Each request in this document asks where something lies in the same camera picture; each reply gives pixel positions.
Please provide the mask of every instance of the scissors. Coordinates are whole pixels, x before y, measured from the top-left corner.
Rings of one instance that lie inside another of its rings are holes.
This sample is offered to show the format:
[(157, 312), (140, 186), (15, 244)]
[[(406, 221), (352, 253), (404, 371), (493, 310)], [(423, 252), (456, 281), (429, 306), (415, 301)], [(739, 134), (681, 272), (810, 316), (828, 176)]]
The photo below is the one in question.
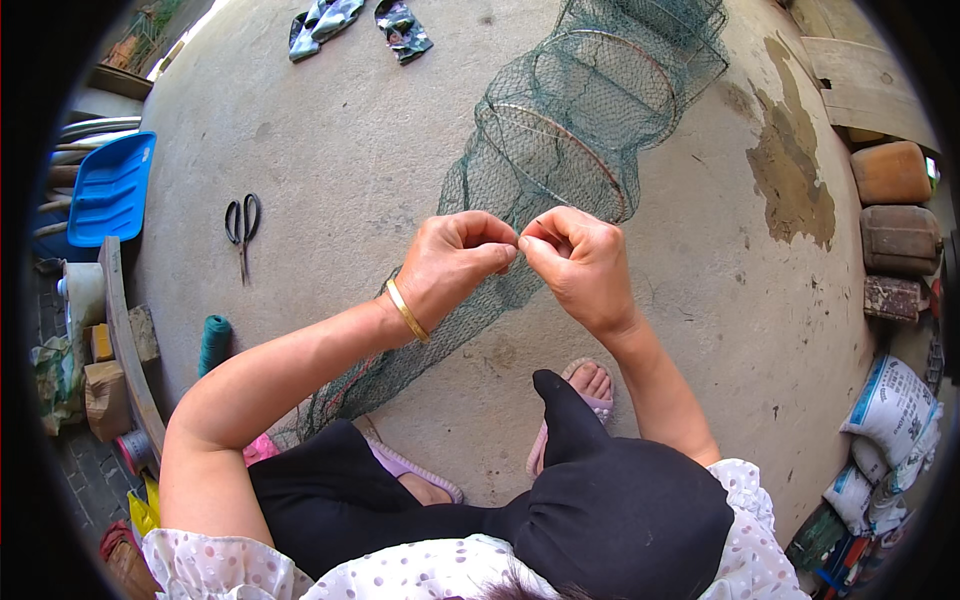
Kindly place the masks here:
[[(247, 244), (256, 235), (256, 226), (260, 224), (260, 199), (251, 192), (243, 199), (243, 237), (240, 236), (241, 208), (240, 203), (232, 200), (227, 204), (227, 214), (224, 215), (224, 228), (227, 230), (227, 239), (240, 251), (240, 282), (247, 285), (250, 272), (247, 270)], [(233, 227), (230, 227), (230, 215), (233, 216)]]

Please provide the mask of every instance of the fishing net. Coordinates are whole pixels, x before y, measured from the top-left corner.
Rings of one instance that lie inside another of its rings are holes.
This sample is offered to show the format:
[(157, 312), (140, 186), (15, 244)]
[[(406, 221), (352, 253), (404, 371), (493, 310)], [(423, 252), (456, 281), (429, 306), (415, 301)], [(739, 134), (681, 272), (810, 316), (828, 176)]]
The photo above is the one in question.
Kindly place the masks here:
[[(567, 0), (551, 34), (500, 69), (474, 108), (476, 130), (446, 174), (437, 214), (487, 210), (517, 232), (562, 204), (614, 224), (632, 217), (636, 153), (669, 137), (727, 68), (726, 21), (721, 0)], [(354, 365), (305, 400), (275, 442), (288, 447), (370, 412), (541, 286), (518, 257), (454, 309), (430, 344)]]

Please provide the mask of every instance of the gold bangle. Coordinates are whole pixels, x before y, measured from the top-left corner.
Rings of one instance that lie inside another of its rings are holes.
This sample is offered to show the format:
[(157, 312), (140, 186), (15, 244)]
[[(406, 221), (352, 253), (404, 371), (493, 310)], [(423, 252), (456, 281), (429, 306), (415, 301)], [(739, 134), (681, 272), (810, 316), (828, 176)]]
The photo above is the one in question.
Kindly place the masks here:
[(417, 318), (414, 317), (414, 314), (410, 312), (410, 309), (407, 307), (407, 303), (403, 301), (403, 296), (400, 295), (400, 291), (397, 290), (396, 284), (392, 279), (387, 279), (387, 292), (390, 294), (390, 300), (394, 301), (396, 304), (396, 309), (400, 311), (400, 314), (403, 315), (403, 320), (407, 322), (407, 325), (413, 330), (414, 335), (417, 336), (417, 339), (424, 344), (429, 344), (430, 335), (423, 330), (423, 327), (417, 323)]

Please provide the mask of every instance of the blue plastic dustpan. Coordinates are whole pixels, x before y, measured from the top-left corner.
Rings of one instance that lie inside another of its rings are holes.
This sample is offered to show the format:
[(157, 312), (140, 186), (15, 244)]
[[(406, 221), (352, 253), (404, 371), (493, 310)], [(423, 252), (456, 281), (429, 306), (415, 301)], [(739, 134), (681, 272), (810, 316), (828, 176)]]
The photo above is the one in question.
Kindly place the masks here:
[(140, 233), (155, 144), (155, 133), (134, 133), (84, 158), (66, 226), (71, 246), (95, 248), (105, 236), (116, 235), (122, 242)]

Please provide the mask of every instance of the sandal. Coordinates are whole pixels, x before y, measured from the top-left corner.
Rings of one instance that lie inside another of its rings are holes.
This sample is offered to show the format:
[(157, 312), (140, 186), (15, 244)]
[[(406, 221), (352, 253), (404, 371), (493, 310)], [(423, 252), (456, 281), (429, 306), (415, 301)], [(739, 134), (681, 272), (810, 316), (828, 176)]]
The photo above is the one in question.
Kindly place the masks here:
[(452, 500), (454, 504), (463, 504), (464, 493), (453, 483), (443, 479), (440, 475), (431, 473), (423, 467), (414, 465), (382, 442), (378, 442), (368, 436), (364, 436), (364, 439), (367, 440), (367, 445), (373, 453), (373, 458), (379, 461), (380, 465), (394, 477), (399, 477), (405, 473), (413, 473), (449, 494), (450, 500)]
[[(600, 422), (604, 425), (607, 424), (607, 421), (610, 419), (610, 413), (613, 410), (613, 394), (614, 394), (614, 381), (612, 371), (602, 365), (601, 363), (593, 360), (592, 358), (578, 358), (569, 365), (566, 366), (564, 372), (560, 374), (560, 377), (564, 381), (569, 381), (570, 377), (580, 369), (585, 363), (593, 363), (597, 366), (598, 369), (603, 369), (604, 372), (610, 377), (610, 399), (601, 400), (600, 398), (595, 398), (593, 396), (586, 396), (580, 394), (580, 397), (584, 399), (584, 402), (587, 403), (591, 409), (593, 409), (593, 414), (600, 419)], [(537, 440), (534, 442), (534, 447), (530, 450), (530, 456), (527, 457), (527, 474), (530, 475), (531, 479), (537, 479), (537, 476), (540, 475), (536, 472), (537, 464), (540, 462), (540, 456), (543, 453), (543, 450), (546, 448), (546, 420), (540, 426), (540, 432), (537, 435)]]

